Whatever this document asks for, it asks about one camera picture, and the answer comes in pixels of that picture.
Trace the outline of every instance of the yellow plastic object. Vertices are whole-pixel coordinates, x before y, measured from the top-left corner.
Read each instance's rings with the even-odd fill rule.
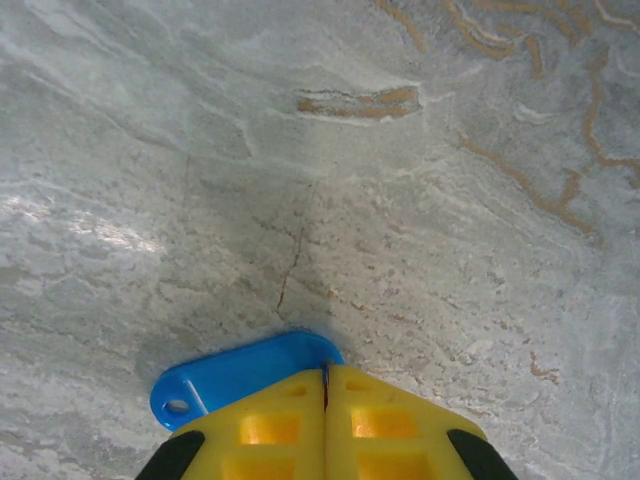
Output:
[[[447,438],[486,439],[473,422],[352,367],[332,367],[328,391],[325,478],[473,480]]]
[[[324,479],[321,370],[289,377],[195,420],[205,442],[181,480]]]
[[[326,386],[307,370],[185,425],[137,478],[515,479],[485,440],[459,415],[332,366]]]

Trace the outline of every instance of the marble floor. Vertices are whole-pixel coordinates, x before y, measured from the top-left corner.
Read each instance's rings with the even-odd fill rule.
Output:
[[[0,477],[115,480],[291,327],[522,480],[640,477],[640,3],[5,0]]]

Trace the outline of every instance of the square cutout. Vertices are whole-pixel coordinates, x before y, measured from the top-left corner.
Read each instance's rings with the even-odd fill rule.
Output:
[[[424,453],[369,452],[358,455],[358,480],[433,480]]]
[[[250,415],[240,424],[243,445],[293,445],[300,438],[301,419],[291,413]]]
[[[402,408],[358,408],[351,411],[351,433],[356,438],[417,438],[413,415]]]
[[[235,458],[224,464],[223,480],[293,480],[293,458]]]

